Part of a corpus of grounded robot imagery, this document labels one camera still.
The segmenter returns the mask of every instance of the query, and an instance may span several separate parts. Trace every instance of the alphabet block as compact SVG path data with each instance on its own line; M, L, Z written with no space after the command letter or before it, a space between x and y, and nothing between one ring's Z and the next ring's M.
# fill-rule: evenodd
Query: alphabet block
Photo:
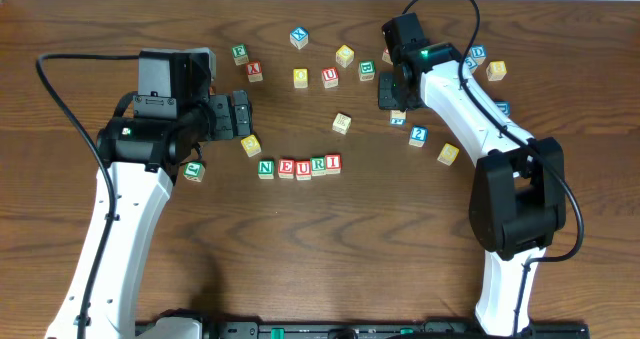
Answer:
M509 102L497 101L496 106L498 107L498 109L500 109L500 111L502 111L504 115L511 115L511 105L509 105Z
M258 176L260 179L273 179L274 169L273 160L261 160L258 164Z
M262 152L262 148L260 148L260 143L258 142L258 138L256 138L256 136L253 134L242 139L240 143L242 144L244 151L247 152L247 155L249 157L252 157Z
M260 62L251 62L247 64L247 76L251 83L262 81L262 65L260 65Z
M429 134L429 131L427 130L427 128L414 126L413 129L411 129L409 145L413 145L413 146L417 146L418 148L421 148L424 145L424 143L427 141L427 134Z
M456 160L459 152L460 149L451 144L445 144L440 155L438 155L438 161L446 165L451 165L453 161Z
M326 174L326 171L324 157L311 158L311 176L322 176Z
M249 62L249 54L244 44L231 48L231 53L233 54L233 61L236 62L236 65L247 64Z
M391 111L391 125L404 125L407 122L407 112L400 110Z
M291 41L291 44L293 44L294 47L300 50L309 43L309 33L304 30L304 28L297 27L293 29L289 35L289 41Z
M464 59L465 64L467 64L467 68L469 68L469 71L471 72L471 74L473 74L474 71L476 71L476 69L478 69L478 63L476 63L475 60L473 60L473 58L471 57L466 57Z
M484 60L487 59L487 51L484 50L484 45L474 45L469 50L469 54L475 60L478 65L484 63Z
M507 66L503 61L491 62L487 66L487 77L489 81L502 80L507 75Z
M340 134L347 134L349 126L351 126L351 118L338 113L338 115L336 115L336 119L333 121L333 130Z
M310 161L296 162L296 179L311 180L311 162Z
M342 159L340 154L325 155L325 161L327 163L327 174L340 174L342 170Z
M201 182L204 177L204 172L204 165L198 162L191 162L184 166L183 174L188 180Z
M322 70L322 83L325 88L338 86L338 69L335 67Z
M384 48L384 51L382 52L382 60L393 65L393 62L391 61L391 55L389 55L389 49Z
M289 159L280 159L278 165L278 177L280 179L293 179L295 162Z
M376 76L376 66L372 60L360 62L360 81L373 80Z
M355 58L356 53L353 49L349 48L346 45L343 45L336 52L336 62L342 65L343 68L346 68L351 64L353 58Z

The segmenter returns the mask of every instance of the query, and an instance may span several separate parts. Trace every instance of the blue block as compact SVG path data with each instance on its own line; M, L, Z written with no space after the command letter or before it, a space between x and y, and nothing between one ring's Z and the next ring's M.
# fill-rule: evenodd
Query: blue block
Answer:
M413 129L411 129L412 140L426 142L428 134L429 134L429 131L427 130L427 128L424 128L424 127L414 126Z
M478 63L476 63L476 61L473 60L473 58L466 57L464 59L464 62L467 64L467 67L469 68L470 72L473 73L474 71L476 71L476 68L478 67Z
M297 41L302 41L302 39L304 39L307 35L309 35L309 33L307 33L307 31L302 27L297 27L291 32L291 36L294 37Z
M509 105L509 102L496 102L496 106L504 115L511 115L511 105Z
M484 61L484 58L487 57L487 51L484 50L484 45L474 45L471 47L469 54L473 59L481 59L480 62Z

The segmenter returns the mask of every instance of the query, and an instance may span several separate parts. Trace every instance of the green block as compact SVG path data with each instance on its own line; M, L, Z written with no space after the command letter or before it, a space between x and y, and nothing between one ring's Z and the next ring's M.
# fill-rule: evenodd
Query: green block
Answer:
M258 176L260 179L273 179L275 163L273 160L261 160L258 164Z
M371 74L376 72L376 65L372 60L360 62L360 74Z
M284 339L284 329L271 329L271 339Z
M376 76L376 66L371 60L360 62L360 80L372 80Z
M327 173L327 165L324 157L311 158L311 176L320 176Z
M184 166L183 174L184 174L184 177L189 180L201 182L202 178L204 177L204 172L205 172L205 169L202 163L191 162L191 163L187 163L187 165Z
M238 58L243 55L247 55L247 47L245 47L244 44L236 45L231 48L231 52L233 53L234 58Z

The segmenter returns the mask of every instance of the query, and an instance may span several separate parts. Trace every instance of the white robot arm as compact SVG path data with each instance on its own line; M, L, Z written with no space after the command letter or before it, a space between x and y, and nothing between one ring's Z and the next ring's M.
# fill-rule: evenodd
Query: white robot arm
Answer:
M458 64L457 61L451 60L435 65L431 71L422 74L420 93L424 104L444 120L465 148L474 165L478 159L487 156L492 150L508 152L519 148L516 143L500 134L460 88ZM480 104L500 123L507 126L511 133L524 142L533 138L502 113L480 88L466 66L463 69L463 75L467 80L467 86ZM514 325L513 312L518 298L523 265L530 257L541 257L544 252L544 248L536 247L516 254L513 259L506 261L495 252L485 251L482 294L476 305L475 314L487 334L511 335ZM518 332L529 325L527 305L536 268L537 263L531 266L529 280L525 286L523 309L518 318Z

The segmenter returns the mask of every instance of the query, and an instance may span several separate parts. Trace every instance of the row of letter blocks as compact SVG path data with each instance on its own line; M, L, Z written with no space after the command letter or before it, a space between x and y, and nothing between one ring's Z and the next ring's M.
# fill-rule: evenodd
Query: row of letter blocks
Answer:
M273 179L275 163L272 160L262 160L258 166L260 179ZM311 180L311 177L327 174L340 174L342 159L339 154L311 158L311 160L295 161L280 159L278 162L278 177L280 179Z
M361 81L373 80L376 76L376 66L373 61L360 62L359 74ZM326 89L337 87L340 80L336 67L322 70L322 84ZM309 86L309 71L304 68L293 69L293 86L307 88Z

